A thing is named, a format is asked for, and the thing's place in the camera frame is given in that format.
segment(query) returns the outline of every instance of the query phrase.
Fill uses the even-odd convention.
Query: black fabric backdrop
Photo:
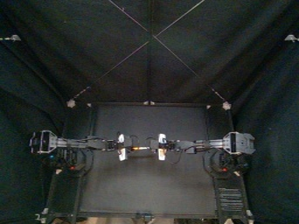
[[[197,1],[114,1],[157,34]],[[0,1],[1,219],[40,212],[40,164],[28,154],[33,131],[61,133],[65,101],[150,37],[109,1]],[[246,176],[249,203],[262,223],[297,217],[299,2],[205,0],[158,36],[196,77],[156,42],[76,100],[80,102],[233,102],[237,130],[256,137]]]

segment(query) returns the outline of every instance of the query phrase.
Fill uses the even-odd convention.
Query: wire
[[[176,164],[178,164],[178,162],[181,161],[181,156],[182,156],[182,150],[180,150],[180,155],[178,155],[178,158],[177,158],[177,160],[176,160],[174,162],[169,161],[169,160],[166,159],[166,157],[165,157],[165,161],[169,162],[169,164],[176,165]]]

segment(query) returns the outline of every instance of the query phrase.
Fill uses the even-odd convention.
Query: small object
[[[117,137],[117,141],[118,141],[120,143],[122,143],[122,142],[125,141],[125,136],[124,136],[124,134],[118,135],[118,137]]]
[[[36,214],[36,220],[40,221],[41,220],[41,215]]]
[[[240,176],[238,171],[233,171],[233,173],[236,174],[237,177]]]
[[[284,41],[292,41],[292,42],[294,42],[294,41],[299,41],[299,39],[294,37],[294,35],[293,34],[289,34],[285,38],[284,38]]]
[[[54,173],[58,175],[61,173],[61,169],[57,169]]]
[[[12,40],[12,41],[21,41],[21,39],[20,39],[20,37],[18,37],[17,35],[13,35],[13,36],[10,37],[10,40]]]
[[[76,106],[76,102],[73,101],[73,99],[69,99],[66,101],[66,105],[68,105],[68,108],[73,108]]]
[[[158,160],[165,160],[165,149],[157,150]]]
[[[41,211],[41,214],[46,214],[48,212],[49,212],[49,208],[45,207],[45,208],[42,209],[42,211]]]
[[[158,144],[165,144],[165,134],[158,134]]]
[[[230,109],[230,104],[225,101],[221,106],[225,110]]]
[[[126,160],[126,149],[125,148],[118,151],[118,160],[120,161]]]

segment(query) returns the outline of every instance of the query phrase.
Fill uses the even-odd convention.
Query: metal frame
[[[230,113],[226,113],[228,115],[228,123],[229,126],[233,128],[232,125],[232,117]],[[94,119],[94,111],[92,108],[89,108],[89,134],[93,134],[93,121]],[[214,188],[214,202],[217,209],[214,211],[214,215],[182,215],[182,214],[150,214],[150,213],[101,213],[101,212],[81,212],[80,211],[80,196],[81,196],[81,189],[84,187],[84,178],[86,176],[86,173],[89,171],[89,168],[92,166],[92,159],[93,154],[89,153],[85,155],[85,169],[81,169],[80,172],[69,174],[66,171],[64,171],[61,174],[53,173],[52,181],[50,181],[50,191],[46,201],[46,207],[41,213],[40,221],[41,223],[50,224],[54,220],[54,218],[64,217],[69,220],[70,224],[76,224],[77,218],[86,218],[86,217],[120,217],[120,218],[142,218],[145,221],[150,220],[153,217],[162,217],[162,218],[181,218],[181,219],[210,219],[218,220],[218,224],[224,224],[226,219],[237,219],[241,220],[244,223],[249,223],[253,217],[248,214],[248,199],[246,199],[246,192],[245,192],[245,186],[244,186],[244,180],[242,177],[237,177],[234,175],[230,175],[229,177],[222,176],[214,176],[210,177],[213,181],[213,188]],[[72,211],[69,213],[60,213],[57,211],[52,210],[52,200],[53,200],[53,194],[54,190],[58,187],[58,181],[62,179],[62,175],[70,175],[68,177],[72,177],[77,179],[77,185],[76,185],[76,192],[73,197],[73,206]],[[238,192],[238,197],[230,199],[230,204],[233,206],[234,201],[233,200],[241,200],[241,204],[237,204],[240,209],[236,209],[233,211],[224,211],[222,210],[222,189],[228,189],[228,191]]]

